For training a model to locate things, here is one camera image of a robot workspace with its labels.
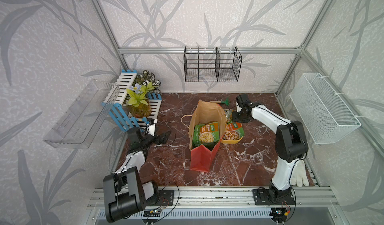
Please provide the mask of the blue white wooden crate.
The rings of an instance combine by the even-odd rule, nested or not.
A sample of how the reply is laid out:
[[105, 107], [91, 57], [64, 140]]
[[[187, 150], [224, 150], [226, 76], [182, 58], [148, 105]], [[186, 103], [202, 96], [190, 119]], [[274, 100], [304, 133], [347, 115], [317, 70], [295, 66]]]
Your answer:
[[156, 123], [162, 97], [161, 82], [155, 74], [123, 70], [116, 81], [119, 93], [109, 112], [117, 126], [126, 132], [133, 127], [147, 128]]

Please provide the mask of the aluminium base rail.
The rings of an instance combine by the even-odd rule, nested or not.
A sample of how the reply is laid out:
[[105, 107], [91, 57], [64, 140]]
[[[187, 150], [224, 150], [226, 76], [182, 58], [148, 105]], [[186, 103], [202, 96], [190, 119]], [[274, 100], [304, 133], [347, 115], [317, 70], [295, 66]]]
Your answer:
[[[256, 187], [167, 187], [172, 195], [159, 198], [167, 209], [203, 209], [203, 208], [256, 208], [258, 199], [253, 190]], [[340, 207], [330, 187], [294, 187], [292, 199], [296, 205], [290, 208]]]

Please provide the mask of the yellow green soup packet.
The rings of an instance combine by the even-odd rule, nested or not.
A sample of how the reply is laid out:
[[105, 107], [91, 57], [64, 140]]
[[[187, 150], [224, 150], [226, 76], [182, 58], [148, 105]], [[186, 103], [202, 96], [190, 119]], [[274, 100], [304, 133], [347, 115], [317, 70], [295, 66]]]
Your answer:
[[192, 143], [193, 148], [204, 146], [212, 151], [215, 145], [219, 142], [219, 139], [220, 130], [218, 122], [195, 125]]

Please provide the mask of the potted artificial plant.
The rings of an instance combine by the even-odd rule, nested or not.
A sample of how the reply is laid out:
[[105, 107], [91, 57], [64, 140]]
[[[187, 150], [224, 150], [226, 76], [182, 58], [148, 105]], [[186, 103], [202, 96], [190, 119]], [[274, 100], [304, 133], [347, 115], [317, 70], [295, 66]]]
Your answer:
[[149, 94], [160, 94], [161, 81], [156, 79], [154, 73], [144, 70], [138, 74], [133, 84], [127, 89], [127, 97], [123, 107], [135, 118], [144, 118], [151, 115]]

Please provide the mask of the red paper bag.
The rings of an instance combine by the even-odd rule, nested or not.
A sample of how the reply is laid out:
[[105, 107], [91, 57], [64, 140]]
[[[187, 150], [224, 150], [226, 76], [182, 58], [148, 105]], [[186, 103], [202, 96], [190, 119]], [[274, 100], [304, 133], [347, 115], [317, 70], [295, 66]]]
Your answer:
[[220, 105], [200, 100], [190, 117], [190, 170], [208, 173], [226, 131], [226, 113]]

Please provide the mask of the yellow plastic tray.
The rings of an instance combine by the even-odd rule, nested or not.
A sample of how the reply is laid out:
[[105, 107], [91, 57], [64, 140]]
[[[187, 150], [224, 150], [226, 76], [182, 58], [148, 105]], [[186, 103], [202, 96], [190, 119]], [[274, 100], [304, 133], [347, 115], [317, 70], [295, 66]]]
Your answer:
[[223, 144], [237, 144], [244, 137], [245, 132], [242, 127], [226, 126], [226, 131], [221, 142]]

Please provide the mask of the green toy rake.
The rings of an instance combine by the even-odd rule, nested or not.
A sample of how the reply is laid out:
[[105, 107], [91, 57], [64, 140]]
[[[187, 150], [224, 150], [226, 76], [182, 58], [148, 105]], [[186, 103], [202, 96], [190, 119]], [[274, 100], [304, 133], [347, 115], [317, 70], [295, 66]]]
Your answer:
[[220, 100], [220, 101], [210, 101], [210, 103], [224, 104], [228, 107], [230, 104], [230, 100], [229, 100], [229, 98], [226, 98], [225, 100]]

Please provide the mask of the red green cereal packet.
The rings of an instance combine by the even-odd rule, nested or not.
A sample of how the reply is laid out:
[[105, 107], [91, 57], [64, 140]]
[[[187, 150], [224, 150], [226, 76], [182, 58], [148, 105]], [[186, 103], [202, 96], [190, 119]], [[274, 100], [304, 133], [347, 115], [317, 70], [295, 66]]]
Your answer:
[[243, 126], [241, 123], [232, 122], [227, 124], [226, 132], [224, 134], [224, 140], [226, 141], [237, 141], [243, 138], [245, 135]]

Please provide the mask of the white work glove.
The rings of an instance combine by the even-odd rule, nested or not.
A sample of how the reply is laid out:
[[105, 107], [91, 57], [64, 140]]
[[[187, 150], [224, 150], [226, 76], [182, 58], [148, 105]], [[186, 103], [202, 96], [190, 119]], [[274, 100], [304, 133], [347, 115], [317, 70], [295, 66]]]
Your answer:
[[299, 160], [295, 163], [290, 182], [292, 186], [297, 187], [308, 187], [310, 185], [303, 160]]

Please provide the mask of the clear acrylic shelf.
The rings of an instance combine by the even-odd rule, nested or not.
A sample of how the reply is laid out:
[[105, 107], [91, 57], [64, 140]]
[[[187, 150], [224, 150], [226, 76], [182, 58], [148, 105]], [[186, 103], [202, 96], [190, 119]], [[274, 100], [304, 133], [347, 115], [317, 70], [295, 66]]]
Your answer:
[[88, 149], [119, 93], [115, 83], [91, 80], [43, 141], [54, 148]]

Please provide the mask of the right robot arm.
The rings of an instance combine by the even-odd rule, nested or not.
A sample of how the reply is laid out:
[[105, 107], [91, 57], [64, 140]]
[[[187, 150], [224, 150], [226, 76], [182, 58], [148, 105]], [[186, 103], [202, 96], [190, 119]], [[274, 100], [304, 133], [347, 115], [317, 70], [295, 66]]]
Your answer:
[[239, 123], [257, 120], [276, 134], [277, 168], [267, 189], [260, 187], [253, 190], [255, 204], [294, 205], [296, 199], [292, 178], [294, 172], [299, 170], [299, 164], [304, 163], [309, 150], [303, 124], [285, 119], [260, 103], [251, 102], [246, 94], [236, 97], [236, 110], [232, 112], [232, 118]]

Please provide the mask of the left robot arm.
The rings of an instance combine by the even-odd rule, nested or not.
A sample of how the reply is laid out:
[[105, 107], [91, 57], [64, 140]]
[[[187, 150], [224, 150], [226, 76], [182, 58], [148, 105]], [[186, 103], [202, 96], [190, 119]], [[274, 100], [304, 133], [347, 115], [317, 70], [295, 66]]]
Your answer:
[[121, 167], [103, 179], [105, 216], [108, 223], [128, 219], [144, 212], [150, 223], [162, 210], [174, 204], [173, 190], [159, 190], [155, 182], [143, 183], [140, 169], [151, 145], [165, 145], [171, 131], [155, 135], [155, 126], [133, 127], [127, 131], [130, 152]]

